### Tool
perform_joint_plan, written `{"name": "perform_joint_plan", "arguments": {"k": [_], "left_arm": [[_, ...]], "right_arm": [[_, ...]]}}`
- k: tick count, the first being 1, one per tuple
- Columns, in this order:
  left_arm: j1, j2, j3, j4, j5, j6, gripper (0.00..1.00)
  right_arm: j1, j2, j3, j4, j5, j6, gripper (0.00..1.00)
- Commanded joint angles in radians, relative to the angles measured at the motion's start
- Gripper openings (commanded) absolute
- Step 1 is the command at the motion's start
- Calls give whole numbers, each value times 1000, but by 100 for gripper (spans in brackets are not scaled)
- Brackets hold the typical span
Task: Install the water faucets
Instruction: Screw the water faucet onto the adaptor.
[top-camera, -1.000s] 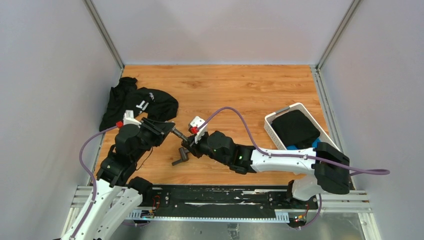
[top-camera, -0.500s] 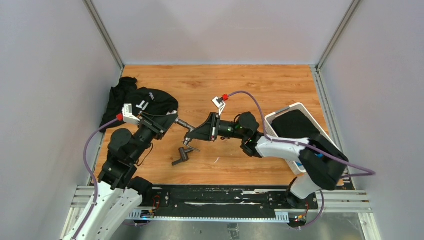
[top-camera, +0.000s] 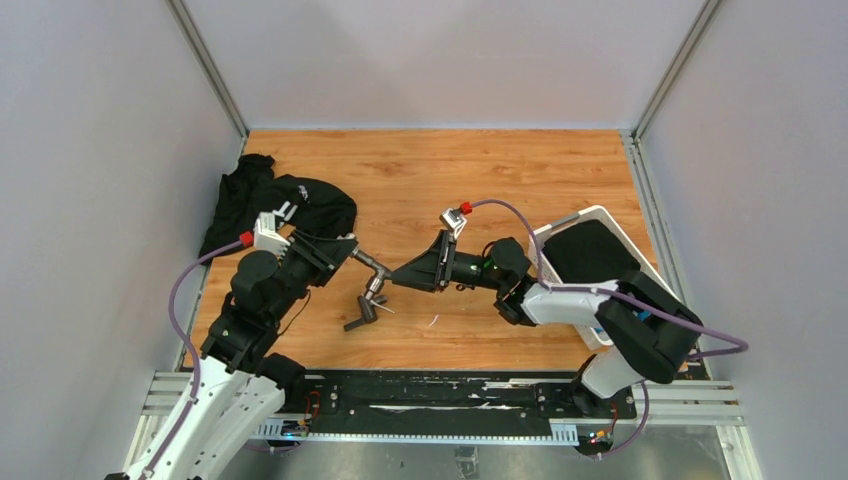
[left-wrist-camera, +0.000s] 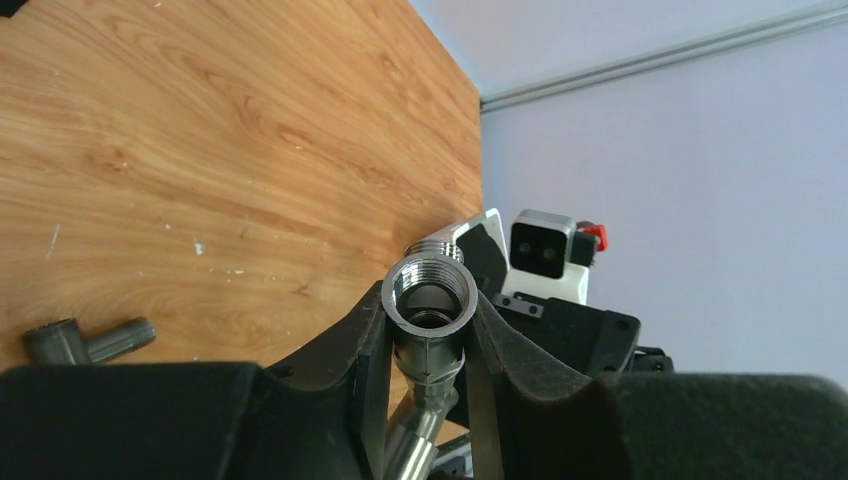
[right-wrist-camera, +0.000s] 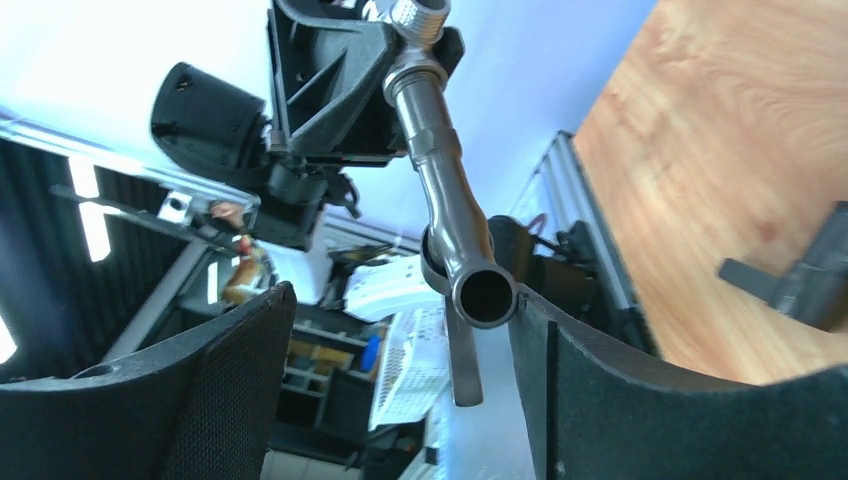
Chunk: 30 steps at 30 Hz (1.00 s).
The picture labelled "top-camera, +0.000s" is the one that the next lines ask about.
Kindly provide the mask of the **grey faucet with lever handle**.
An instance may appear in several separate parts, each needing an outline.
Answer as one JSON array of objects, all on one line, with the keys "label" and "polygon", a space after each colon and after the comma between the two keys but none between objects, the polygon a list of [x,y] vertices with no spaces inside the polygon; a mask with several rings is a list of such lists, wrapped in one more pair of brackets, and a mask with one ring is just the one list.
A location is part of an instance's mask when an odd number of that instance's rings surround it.
[{"label": "grey faucet with lever handle", "polygon": [[377,309],[393,313],[393,310],[385,307],[388,297],[382,294],[384,285],[391,280],[392,271],[361,249],[356,249],[351,257],[372,270],[372,276],[366,282],[364,292],[360,295],[372,299],[378,305]]}]

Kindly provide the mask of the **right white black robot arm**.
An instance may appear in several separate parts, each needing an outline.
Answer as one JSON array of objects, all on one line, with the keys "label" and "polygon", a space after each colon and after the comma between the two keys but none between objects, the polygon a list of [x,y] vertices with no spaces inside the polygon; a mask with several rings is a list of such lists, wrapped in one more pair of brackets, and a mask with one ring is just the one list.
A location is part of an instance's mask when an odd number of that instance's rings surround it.
[{"label": "right white black robot arm", "polygon": [[612,396],[636,383],[673,382],[699,338],[702,323],[642,271],[590,284],[544,284],[513,237],[491,242],[482,255],[460,252],[441,231],[423,253],[394,269],[393,284],[427,292],[452,283],[494,291],[494,307],[512,325],[554,324],[603,329],[611,347],[590,356],[572,382],[571,400],[594,417]]}]

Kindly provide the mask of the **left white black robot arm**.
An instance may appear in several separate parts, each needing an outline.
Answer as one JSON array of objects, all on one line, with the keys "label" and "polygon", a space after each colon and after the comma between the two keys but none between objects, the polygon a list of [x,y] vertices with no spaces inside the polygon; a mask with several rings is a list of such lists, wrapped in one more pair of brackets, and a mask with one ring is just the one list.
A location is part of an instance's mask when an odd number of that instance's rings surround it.
[{"label": "left white black robot arm", "polygon": [[193,372],[162,429],[116,479],[216,479],[274,412],[299,410],[305,369],[270,349],[283,317],[313,287],[326,285],[358,242],[294,230],[287,237],[256,226],[208,254],[250,248],[231,279],[219,317],[200,347],[189,345]]}]

